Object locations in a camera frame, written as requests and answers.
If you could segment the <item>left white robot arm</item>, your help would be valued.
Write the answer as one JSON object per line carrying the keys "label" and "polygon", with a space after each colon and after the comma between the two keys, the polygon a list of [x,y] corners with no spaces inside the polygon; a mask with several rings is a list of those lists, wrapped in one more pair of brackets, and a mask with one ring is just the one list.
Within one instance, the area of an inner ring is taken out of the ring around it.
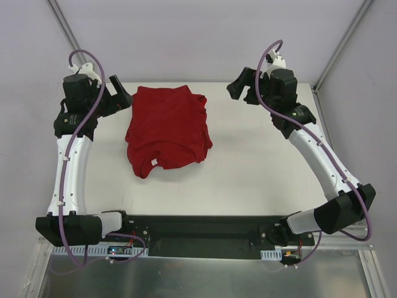
{"label": "left white robot arm", "polygon": [[87,161],[98,119],[132,104],[117,76],[111,76],[110,82],[115,94],[86,74],[72,74],[63,80],[65,97],[53,124],[58,152],[55,186],[46,216],[35,221],[36,230],[55,247],[65,243],[96,245],[108,233],[123,242],[131,235],[130,224],[123,221],[124,211],[89,215],[84,198]]}

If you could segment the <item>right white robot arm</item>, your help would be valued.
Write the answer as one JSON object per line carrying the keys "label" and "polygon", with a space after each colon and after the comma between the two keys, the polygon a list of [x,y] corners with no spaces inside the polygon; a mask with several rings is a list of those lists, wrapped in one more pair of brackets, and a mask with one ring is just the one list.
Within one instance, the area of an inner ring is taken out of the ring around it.
{"label": "right white robot arm", "polygon": [[296,212],[280,220],[266,233],[276,245],[293,245],[303,233],[341,232],[360,241],[346,228],[368,219],[368,210],[376,192],[371,184],[363,185],[342,164],[328,145],[315,116],[297,101],[297,79],[293,71],[276,69],[271,74],[245,67],[238,78],[227,85],[230,97],[238,100],[248,88],[244,101],[262,105],[270,112],[273,125],[301,153],[317,177],[327,203],[311,210]]}

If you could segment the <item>dark red t shirt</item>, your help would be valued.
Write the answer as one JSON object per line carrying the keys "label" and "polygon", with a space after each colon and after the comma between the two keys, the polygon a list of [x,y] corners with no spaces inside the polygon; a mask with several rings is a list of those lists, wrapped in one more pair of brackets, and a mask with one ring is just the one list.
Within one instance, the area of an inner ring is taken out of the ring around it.
{"label": "dark red t shirt", "polygon": [[140,86],[127,128],[127,158],[141,179],[155,167],[177,169],[201,163],[213,146],[207,126],[207,98],[188,86]]}

